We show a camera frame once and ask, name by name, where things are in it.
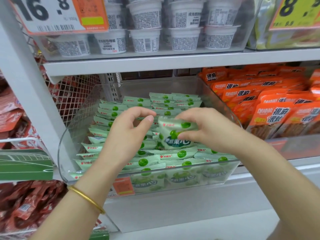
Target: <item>gold bracelet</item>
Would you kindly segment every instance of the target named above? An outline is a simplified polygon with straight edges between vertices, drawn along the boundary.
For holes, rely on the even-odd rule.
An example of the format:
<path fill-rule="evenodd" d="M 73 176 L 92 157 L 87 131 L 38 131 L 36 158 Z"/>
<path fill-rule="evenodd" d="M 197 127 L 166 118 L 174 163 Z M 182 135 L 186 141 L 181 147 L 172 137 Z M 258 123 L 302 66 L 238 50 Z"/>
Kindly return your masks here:
<path fill-rule="evenodd" d="M 69 190 L 72 190 L 73 192 L 76 192 L 78 195 L 80 195 L 82 198 L 86 199 L 87 201 L 89 201 L 91 204 L 93 204 L 95 207 L 97 207 L 97 209 L 100 211 L 101 214 L 106 214 L 105 210 L 99 206 L 96 202 L 94 202 L 91 198 L 89 198 L 88 196 L 86 196 L 82 191 L 78 190 L 77 188 L 75 188 L 73 185 L 68 186 Z"/>

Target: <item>clear plastic bin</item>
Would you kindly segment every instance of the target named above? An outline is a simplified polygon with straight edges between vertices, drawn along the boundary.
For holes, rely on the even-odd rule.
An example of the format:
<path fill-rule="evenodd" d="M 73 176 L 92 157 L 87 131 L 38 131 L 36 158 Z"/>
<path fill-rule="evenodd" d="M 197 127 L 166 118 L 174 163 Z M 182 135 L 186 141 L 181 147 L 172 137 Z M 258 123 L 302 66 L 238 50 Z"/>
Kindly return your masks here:
<path fill-rule="evenodd" d="M 74 159 L 81 159 L 77 153 L 84 152 L 81 142 L 88 142 L 89 125 L 97 112 L 100 99 L 109 100 L 109 85 L 97 85 L 74 116 L 70 125 L 64 132 L 58 150 L 58 166 L 62 179 L 69 184 L 75 182 L 70 172 L 80 170 Z M 126 81 L 121 84 L 114 83 L 112 88 L 120 98 L 123 96 L 149 97 L 149 92 L 162 93 L 188 93 L 198 94 L 206 107 L 214 107 L 236 124 L 237 118 L 228 107 L 214 94 L 214 92 L 197 77 L 154 78 L 146 80 Z M 190 166 L 157 169 L 152 171 L 120 173 L 118 178 L 130 177 L 136 194 L 153 191 L 178 189 L 206 184 L 223 183 L 239 165 L 233 156 L 228 161 L 207 162 Z M 152 181 L 152 187 L 146 183 Z"/>
<path fill-rule="evenodd" d="M 269 31 L 282 0 L 262 0 L 247 48 L 255 50 L 320 47 L 320 28 Z"/>
<path fill-rule="evenodd" d="M 261 0 L 117 2 L 109 32 L 33 38 L 48 61 L 242 51 Z"/>

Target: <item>metal shelf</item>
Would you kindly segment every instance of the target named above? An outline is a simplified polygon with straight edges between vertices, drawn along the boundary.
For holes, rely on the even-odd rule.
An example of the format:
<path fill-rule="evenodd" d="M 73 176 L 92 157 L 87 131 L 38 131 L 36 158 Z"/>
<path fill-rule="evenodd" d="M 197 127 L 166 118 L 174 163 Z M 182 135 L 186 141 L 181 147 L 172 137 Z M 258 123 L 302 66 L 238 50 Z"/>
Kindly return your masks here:
<path fill-rule="evenodd" d="M 95 59 L 48 62 L 44 66 L 52 81 L 61 76 L 77 74 L 103 74 L 115 72 L 151 71 L 198 67 L 218 67 L 259 63 L 320 60 L 320 48 L 291 50 L 147 56 L 117 59 Z"/>

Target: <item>stacked cup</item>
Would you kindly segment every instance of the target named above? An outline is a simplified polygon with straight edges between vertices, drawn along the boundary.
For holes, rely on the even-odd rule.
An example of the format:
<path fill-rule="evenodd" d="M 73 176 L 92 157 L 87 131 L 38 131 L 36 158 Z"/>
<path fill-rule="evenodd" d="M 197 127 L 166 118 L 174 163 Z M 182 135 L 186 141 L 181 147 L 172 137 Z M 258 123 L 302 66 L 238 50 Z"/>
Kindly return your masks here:
<path fill-rule="evenodd" d="M 121 3 L 118 0 L 104 0 L 109 21 L 109 31 L 95 33 L 100 51 L 104 55 L 120 54 L 126 49 L 126 30 L 123 29 L 123 15 Z"/>
<path fill-rule="evenodd" d="M 204 47 L 229 49 L 239 26 L 233 26 L 242 0 L 208 0 Z"/>
<path fill-rule="evenodd" d="M 204 0 L 173 0 L 171 10 L 171 44 L 174 51 L 197 49 Z"/>
<path fill-rule="evenodd" d="M 130 30 L 134 51 L 159 51 L 161 8 L 163 0 L 128 0 L 134 28 Z"/>

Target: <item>barcode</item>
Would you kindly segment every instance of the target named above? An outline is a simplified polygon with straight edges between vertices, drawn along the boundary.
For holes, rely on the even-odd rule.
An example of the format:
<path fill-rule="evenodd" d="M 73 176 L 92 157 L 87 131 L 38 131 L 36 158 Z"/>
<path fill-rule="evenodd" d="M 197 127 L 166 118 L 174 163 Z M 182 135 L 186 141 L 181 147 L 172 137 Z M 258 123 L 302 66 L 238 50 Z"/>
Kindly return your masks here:
<path fill-rule="evenodd" d="M 22 206 L 19 207 L 19 209 L 23 212 L 26 212 L 29 208 L 30 208 L 31 205 L 29 204 L 23 204 Z"/>
<path fill-rule="evenodd" d="M 54 31 L 70 31 L 75 30 L 72 24 L 61 24 L 61 25 L 42 25 L 37 26 L 40 32 L 54 32 Z"/>
<path fill-rule="evenodd" d="M 85 42 L 83 40 L 79 40 L 78 42 L 79 42 L 81 53 L 82 54 L 86 54 L 87 53 L 87 49 L 86 49 Z"/>
<path fill-rule="evenodd" d="M 151 51 L 150 39 L 145 39 L 146 51 Z"/>

